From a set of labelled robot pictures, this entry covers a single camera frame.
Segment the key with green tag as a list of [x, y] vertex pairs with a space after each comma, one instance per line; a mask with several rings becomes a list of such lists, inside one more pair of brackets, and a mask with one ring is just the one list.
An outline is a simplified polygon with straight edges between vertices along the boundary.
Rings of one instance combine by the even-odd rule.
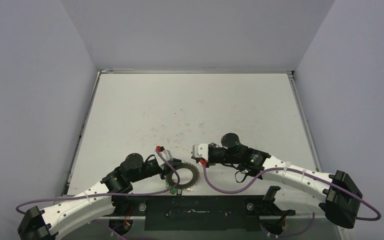
[[178, 194], [178, 189], [177, 189], [177, 188], [171, 188], [168, 192], [169, 192], [171, 195], [177, 195], [177, 194]]

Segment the metal disc with keyrings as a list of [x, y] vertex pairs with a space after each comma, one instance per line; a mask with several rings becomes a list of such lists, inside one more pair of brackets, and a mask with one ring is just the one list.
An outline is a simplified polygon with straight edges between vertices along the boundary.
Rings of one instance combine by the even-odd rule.
[[176, 191], [190, 190], [200, 180], [200, 172], [198, 168], [189, 163], [182, 162], [174, 167], [176, 172], [170, 171], [166, 175], [166, 187]]

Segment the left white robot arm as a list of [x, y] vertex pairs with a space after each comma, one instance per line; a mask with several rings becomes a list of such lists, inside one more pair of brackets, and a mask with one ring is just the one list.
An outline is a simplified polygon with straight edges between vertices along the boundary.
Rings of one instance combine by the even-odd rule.
[[129, 210], [133, 183], [156, 175], [165, 178], [174, 173], [181, 160], [168, 150], [157, 150], [144, 160], [139, 153], [125, 160], [102, 180], [73, 197], [62, 197], [45, 208], [34, 206], [23, 214], [17, 228], [22, 240], [60, 240], [77, 228], [113, 213], [124, 215]]

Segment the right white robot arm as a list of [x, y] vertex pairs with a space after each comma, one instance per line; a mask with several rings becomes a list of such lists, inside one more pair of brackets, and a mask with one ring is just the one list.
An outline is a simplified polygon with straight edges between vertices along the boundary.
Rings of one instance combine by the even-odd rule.
[[199, 144], [195, 147], [195, 155], [206, 168], [232, 164], [239, 172], [252, 177], [252, 182], [269, 180], [300, 190], [315, 198], [318, 202], [314, 203], [314, 207], [337, 226], [352, 229], [359, 219], [363, 194], [344, 171], [326, 173], [307, 170], [242, 144], [239, 136], [232, 132], [221, 138], [221, 146], [215, 143]]

